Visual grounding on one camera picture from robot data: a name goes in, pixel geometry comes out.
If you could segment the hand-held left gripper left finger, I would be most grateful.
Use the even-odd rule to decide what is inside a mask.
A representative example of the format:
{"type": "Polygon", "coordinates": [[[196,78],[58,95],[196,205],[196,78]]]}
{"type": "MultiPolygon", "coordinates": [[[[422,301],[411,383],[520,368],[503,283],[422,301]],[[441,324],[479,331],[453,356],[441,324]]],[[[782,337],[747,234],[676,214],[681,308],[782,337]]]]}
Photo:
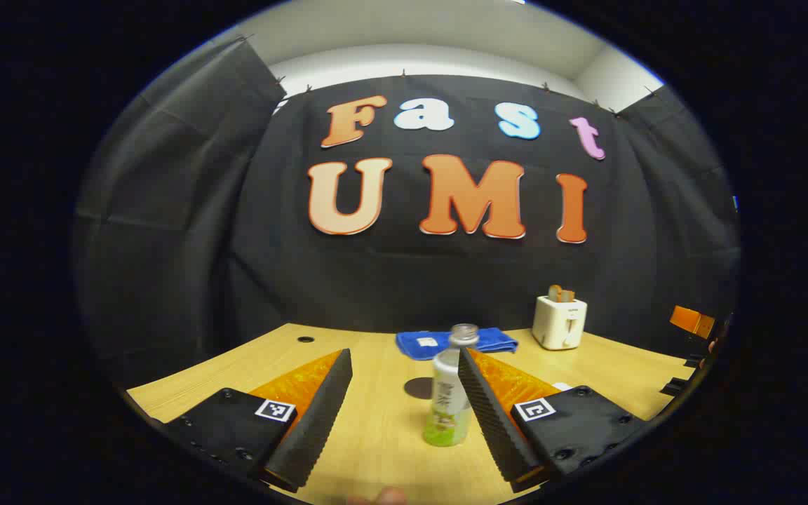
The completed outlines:
{"type": "Polygon", "coordinates": [[[250,392],[221,388],[166,422],[164,433],[235,476],[297,492],[323,454],[352,377],[351,352],[339,349],[250,392]]]}

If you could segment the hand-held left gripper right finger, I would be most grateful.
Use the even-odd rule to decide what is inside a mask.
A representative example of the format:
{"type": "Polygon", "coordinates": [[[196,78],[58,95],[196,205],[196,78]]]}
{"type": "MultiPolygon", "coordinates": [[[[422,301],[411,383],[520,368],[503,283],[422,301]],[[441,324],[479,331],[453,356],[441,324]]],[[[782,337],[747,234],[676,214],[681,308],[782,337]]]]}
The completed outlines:
{"type": "Polygon", "coordinates": [[[647,425],[589,386],[561,389],[477,349],[459,352],[458,375],[514,492],[563,480],[647,425]]]}

